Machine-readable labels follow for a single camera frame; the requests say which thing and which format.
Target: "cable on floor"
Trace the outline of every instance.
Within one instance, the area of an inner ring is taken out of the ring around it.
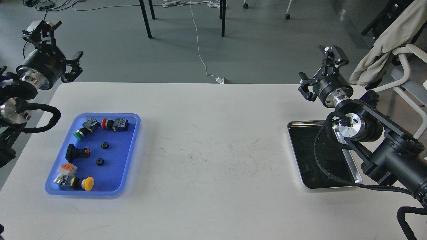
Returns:
[[[214,76],[214,75],[212,75],[212,74],[208,74],[208,68],[206,67],[205,62],[203,61],[202,56],[200,56],[200,48],[199,48],[199,33],[197,32],[196,21],[194,20],[193,9],[191,8],[191,6],[192,6],[192,3],[191,3],[191,0],[190,0],[190,11],[191,11],[191,16],[193,17],[194,27],[196,28],[197,52],[199,53],[200,60],[202,61],[203,65],[205,66],[205,73],[206,73],[206,76],[212,76],[212,77],[214,77],[214,78],[215,78],[215,80],[217,80],[217,81],[218,81],[218,79],[219,79],[219,78],[215,77],[215,76]]]
[[[216,0],[216,2],[213,1],[201,1],[201,2],[186,2],[186,1],[170,1],[170,0],[163,0],[165,3],[162,4],[153,4],[153,6],[162,6],[164,8],[168,8],[168,7],[172,7],[172,6],[185,6],[185,5],[194,5],[194,4],[201,4],[201,3],[206,3],[206,5],[208,7],[211,8],[219,8],[219,0]],[[92,11],[92,10],[98,10],[98,9],[105,9],[105,8],[116,8],[116,7],[134,7],[134,6],[140,6],[139,4],[137,5],[117,5],[117,6],[105,6],[105,7],[99,7],[99,8],[94,8],[94,9],[75,9],[74,5],[76,3],[78,3],[79,1],[74,1],[71,4],[71,8],[73,10],[76,11]]]

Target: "cloth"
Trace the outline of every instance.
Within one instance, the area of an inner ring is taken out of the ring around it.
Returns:
[[[350,83],[366,87],[390,63],[393,49],[410,43],[427,21],[427,0],[415,0],[378,37],[373,48],[359,62],[350,76]]]

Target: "table leg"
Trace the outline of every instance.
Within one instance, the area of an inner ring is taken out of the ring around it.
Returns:
[[[153,1],[152,0],[148,0],[148,4],[150,5],[151,18],[155,20],[156,16],[154,15]]]
[[[153,38],[151,36],[150,25],[148,24],[147,12],[145,11],[144,0],[139,0],[139,4],[141,5],[142,16],[144,17],[145,28],[147,29],[148,38]]]
[[[222,18],[222,1],[223,0],[219,0],[219,18]]]
[[[226,9],[227,0],[222,0],[222,29],[221,37],[225,36],[225,9]]]

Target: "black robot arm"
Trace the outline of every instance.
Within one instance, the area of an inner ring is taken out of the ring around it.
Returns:
[[[66,59],[56,46],[54,31],[61,24],[61,21],[35,21],[23,30],[22,38],[33,44],[35,49],[16,68],[16,73],[7,73],[12,82],[0,82],[0,128],[7,128],[0,134],[0,167],[15,158],[12,145],[21,132],[47,131],[61,117],[58,109],[46,104],[28,103],[27,100],[34,99],[39,89],[51,89],[59,78],[62,82],[72,82],[82,72],[79,60],[83,52],[76,52],[73,59]],[[0,68],[0,72],[3,73],[5,69]],[[25,128],[31,111],[36,109],[52,113],[49,123],[44,127]]]
[[[322,50],[322,67],[313,79],[308,79],[305,73],[299,73],[299,91],[306,100],[315,101],[316,97],[319,97],[325,107],[335,108],[335,111],[328,115],[324,126],[329,139],[340,148],[354,150],[363,160],[363,173],[380,185],[355,186],[407,193],[421,203],[423,209],[402,207],[398,212],[398,220],[406,237],[416,239],[404,220],[404,214],[427,215],[427,161],[420,156],[424,146],[412,134],[376,109],[378,94],[374,91],[367,91],[358,100],[350,99],[353,88],[339,73],[339,68],[347,64],[348,59],[336,46],[322,47]],[[310,92],[309,86],[312,86],[313,92]],[[338,125],[338,130],[348,145],[339,143],[332,137],[333,124]],[[373,152],[361,144],[378,140],[383,131],[384,141]],[[331,176],[322,166],[319,168],[330,178],[341,181]],[[393,187],[396,181],[407,189]]]

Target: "black nut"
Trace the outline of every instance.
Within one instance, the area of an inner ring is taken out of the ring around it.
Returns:
[[[102,159],[102,158],[98,158],[97,160],[96,160],[96,162],[95,162],[98,166],[101,166],[101,165],[103,165],[104,164],[104,159]]]
[[[101,144],[102,149],[107,149],[110,145],[107,142]]]

